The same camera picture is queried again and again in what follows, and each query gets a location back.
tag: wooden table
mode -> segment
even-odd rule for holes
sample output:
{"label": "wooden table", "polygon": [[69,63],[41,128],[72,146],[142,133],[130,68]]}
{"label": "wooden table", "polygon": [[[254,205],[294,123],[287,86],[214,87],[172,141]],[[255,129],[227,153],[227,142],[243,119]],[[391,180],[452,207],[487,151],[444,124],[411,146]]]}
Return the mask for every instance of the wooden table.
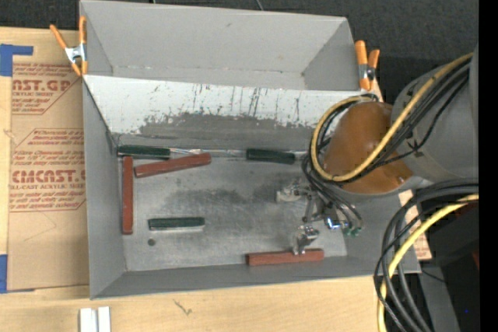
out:
{"label": "wooden table", "polygon": [[[0,43],[52,40],[48,30],[1,28]],[[70,45],[76,43],[65,36]],[[6,249],[9,108],[11,82],[0,86],[0,254]],[[0,330],[76,331],[78,311],[110,306],[113,332],[377,330],[377,297],[371,276],[287,285],[170,293],[90,301],[88,286],[37,289],[0,295]]]}

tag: cardboard sheet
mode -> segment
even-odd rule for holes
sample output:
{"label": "cardboard sheet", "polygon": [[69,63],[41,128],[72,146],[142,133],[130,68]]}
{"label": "cardboard sheet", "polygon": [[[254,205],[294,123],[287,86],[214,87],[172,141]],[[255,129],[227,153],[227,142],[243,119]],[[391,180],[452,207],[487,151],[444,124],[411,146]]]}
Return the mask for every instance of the cardboard sheet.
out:
{"label": "cardboard sheet", "polygon": [[87,284],[81,79],[50,30],[0,28],[0,42],[34,47],[12,71],[7,289]]}

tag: clamp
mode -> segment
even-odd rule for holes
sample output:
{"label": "clamp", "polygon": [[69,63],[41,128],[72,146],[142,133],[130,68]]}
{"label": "clamp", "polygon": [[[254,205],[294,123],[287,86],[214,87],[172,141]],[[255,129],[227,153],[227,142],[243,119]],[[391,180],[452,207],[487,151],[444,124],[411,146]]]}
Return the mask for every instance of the clamp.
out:
{"label": "clamp", "polygon": [[[55,25],[51,24],[50,30],[55,35],[55,39],[59,45],[67,54],[73,71],[77,74],[77,76],[85,75],[88,71],[88,61],[86,58],[86,17],[79,17],[79,45],[76,47],[68,47]],[[81,66],[76,64],[77,58],[81,58]]]}
{"label": "clamp", "polygon": [[370,92],[372,90],[372,82],[375,79],[375,69],[379,61],[379,54],[381,51],[378,49],[372,50],[366,56],[366,45],[363,40],[355,42],[356,59],[358,60],[359,69],[359,87]]}

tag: small metal object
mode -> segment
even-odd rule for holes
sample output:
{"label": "small metal object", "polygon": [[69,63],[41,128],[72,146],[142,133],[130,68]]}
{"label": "small metal object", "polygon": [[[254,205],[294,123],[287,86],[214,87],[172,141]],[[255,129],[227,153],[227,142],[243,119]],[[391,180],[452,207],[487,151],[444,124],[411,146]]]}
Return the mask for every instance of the small metal object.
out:
{"label": "small metal object", "polygon": [[297,229],[296,240],[294,241],[293,253],[295,255],[304,254],[305,247],[311,245],[318,238],[320,232],[311,224],[300,225]]}
{"label": "small metal object", "polygon": [[277,191],[275,196],[276,202],[294,202],[298,201],[304,195],[303,189],[300,186],[300,180],[294,180],[288,186],[285,186],[280,191]]}

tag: yellow cable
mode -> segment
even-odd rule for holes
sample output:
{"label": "yellow cable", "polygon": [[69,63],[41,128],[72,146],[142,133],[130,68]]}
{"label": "yellow cable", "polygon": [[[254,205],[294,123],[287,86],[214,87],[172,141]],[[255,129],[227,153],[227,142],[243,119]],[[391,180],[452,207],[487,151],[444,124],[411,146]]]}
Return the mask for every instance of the yellow cable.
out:
{"label": "yellow cable", "polygon": [[[463,197],[459,201],[477,201],[479,199],[479,194],[468,195],[467,197]],[[451,212],[456,211],[457,209],[465,206],[466,204],[449,204],[439,211],[435,212],[431,215],[424,223],[422,223],[412,234],[409,235],[407,240],[400,246],[400,248],[396,251],[395,256],[388,267],[388,276],[392,278],[395,273],[396,267],[399,262],[405,256],[405,253],[408,249],[413,245],[413,243],[421,236],[425,231],[427,231],[430,226],[441,220],[444,216],[449,215]],[[381,294],[382,298],[385,299],[388,293],[388,289],[386,287],[385,281],[382,281],[381,285]],[[377,327],[380,332],[387,332],[385,318],[384,318],[384,305],[382,301],[379,299],[377,305]]]}
{"label": "yellow cable", "polygon": [[[389,140],[391,140],[392,136],[395,135],[396,131],[399,129],[399,127],[402,125],[403,121],[409,114],[409,112],[412,110],[412,108],[420,101],[422,96],[425,94],[425,92],[431,87],[436,80],[438,80],[441,76],[446,75],[448,72],[450,72],[452,69],[455,69],[458,67],[462,62],[468,60],[472,56],[472,53],[466,54],[460,58],[457,58],[456,60],[452,61],[451,63],[445,65],[437,71],[433,76],[430,77],[429,80],[420,88],[420,90],[413,96],[413,98],[410,100],[408,105],[403,109],[403,111],[399,114],[398,118],[396,121],[392,124],[392,126],[389,128],[388,132],[386,135],[382,138],[381,142],[378,144],[378,146],[368,155],[368,157],[359,165],[357,166],[354,170],[351,172],[348,172],[346,174],[343,174],[341,176],[333,176],[324,168],[320,165],[318,162],[318,157],[317,157],[317,139],[318,139],[318,134],[320,132],[321,126],[324,123],[324,120],[328,117],[328,115],[331,114],[331,110],[335,110],[339,107],[339,104],[344,104],[352,101],[348,101],[349,99],[343,100],[342,102],[336,104],[333,106],[331,109],[327,111],[327,113],[320,119],[318,122],[317,127],[314,130],[313,133],[313,138],[311,139],[311,162],[313,163],[313,167],[315,170],[322,176],[325,180],[327,181],[345,181],[349,180],[356,175],[360,174],[365,170],[367,166],[369,166],[372,161],[379,155],[379,153],[384,149],[384,147],[387,145]],[[351,99],[358,99],[358,96],[351,97]]]}

